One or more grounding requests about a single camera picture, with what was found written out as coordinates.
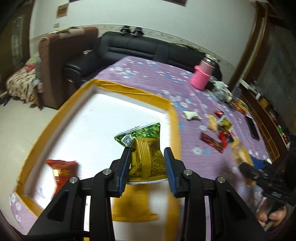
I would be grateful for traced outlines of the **person's right hand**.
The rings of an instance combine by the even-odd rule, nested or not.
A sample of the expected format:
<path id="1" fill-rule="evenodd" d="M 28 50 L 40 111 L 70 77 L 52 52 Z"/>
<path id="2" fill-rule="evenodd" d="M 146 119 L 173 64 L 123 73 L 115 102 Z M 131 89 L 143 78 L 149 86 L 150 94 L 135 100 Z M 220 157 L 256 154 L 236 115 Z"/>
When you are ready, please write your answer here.
<path id="1" fill-rule="evenodd" d="M 259 210 L 255 214 L 256 219 L 260 223 L 262 227 L 266 225 L 268 220 L 273 222 L 273 226 L 279 226 L 281 222 L 285 219 L 287 215 L 287 207 L 283 206 L 277 211 L 267 215 L 267 209 L 269 208 L 269 203 L 265 201 L 262 206 L 260 206 Z"/>

